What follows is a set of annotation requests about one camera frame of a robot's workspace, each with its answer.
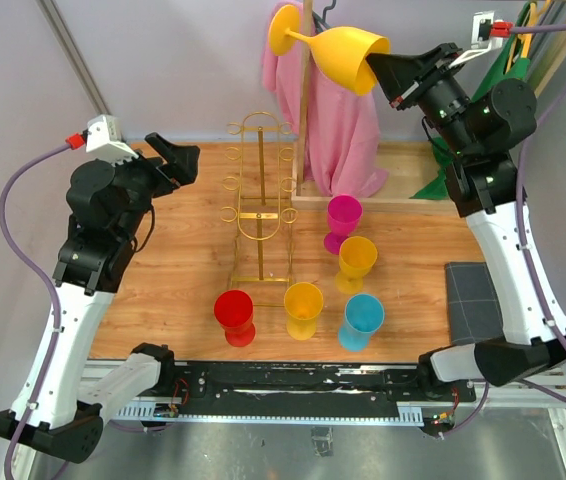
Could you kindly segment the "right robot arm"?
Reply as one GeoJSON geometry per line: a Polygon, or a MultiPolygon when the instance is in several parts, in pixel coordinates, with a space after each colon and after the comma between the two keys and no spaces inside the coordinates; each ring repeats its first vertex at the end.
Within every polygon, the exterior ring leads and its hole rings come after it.
{"type": "Polygon", "coordinates": [[[566,362],[566,315],[535,249],[523,165],[510,155],[536,130],[536,96],[525,81],[505,78],[470,100],[454,77],[459,56],[444,43],[422,55],[366,58],[391,106],[419,107],[450,149],[446,189],[479,244],[502,315],[499,336],[420,356],[416,387],[429,400],[457,381],[503,386],[566,362]]]}

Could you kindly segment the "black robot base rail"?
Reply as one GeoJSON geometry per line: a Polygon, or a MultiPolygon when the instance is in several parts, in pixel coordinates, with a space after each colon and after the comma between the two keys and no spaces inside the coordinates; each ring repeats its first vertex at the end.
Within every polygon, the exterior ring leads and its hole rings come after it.
{"type": "Polygon", "coordinates": [[[413,364],[178,362],[172,384],[124,406],[118,420],[330,426],[422,426],[477,398],[468,381],[424,393],[413,364]]]}

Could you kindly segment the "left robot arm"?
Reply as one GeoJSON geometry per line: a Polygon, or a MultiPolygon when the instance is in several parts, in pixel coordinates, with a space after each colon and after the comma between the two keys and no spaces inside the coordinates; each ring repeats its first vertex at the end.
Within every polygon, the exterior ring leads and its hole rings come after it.
{"type": "Polygon", "coordinates": [[[16,244],[6,219],[7,196],[33,166],[68,150],[92,146],[96,136],[75,133],[17,170],[0,196],[0,228],[12,251],[44,282],[51,307],[27,380],[12,406],[0,411],[0,437],[9,446],[4,474],[12,476],[17,445],[79,464],[95,450],[105,425],[144,392],[170,393],[177,383],[174,354],[142,343],[93,387],[80,386],[98,327],[119,290],[125,270],[144,245],[137,231],[153,200],[191,185],[198,176],[200,148],[176,145],[156,132],[146,143],[152,158],[114,141],[119,157],[108,161],[100,147],[94,160],[71,175],[67,239],[54,272],[47,275],[16,244]]]}

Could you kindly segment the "pink plastic wine glass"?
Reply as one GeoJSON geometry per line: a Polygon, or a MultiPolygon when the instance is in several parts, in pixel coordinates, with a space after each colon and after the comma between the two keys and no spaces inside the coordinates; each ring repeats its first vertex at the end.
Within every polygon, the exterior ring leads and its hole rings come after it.
{"type": "Polygon", "coordinates": [[[328,233],[324,237],[325,249],[334,255],[342,243],[357,228],[363,214],[360,201],[351,195],[334,196],[327,205],[328,233]]]}

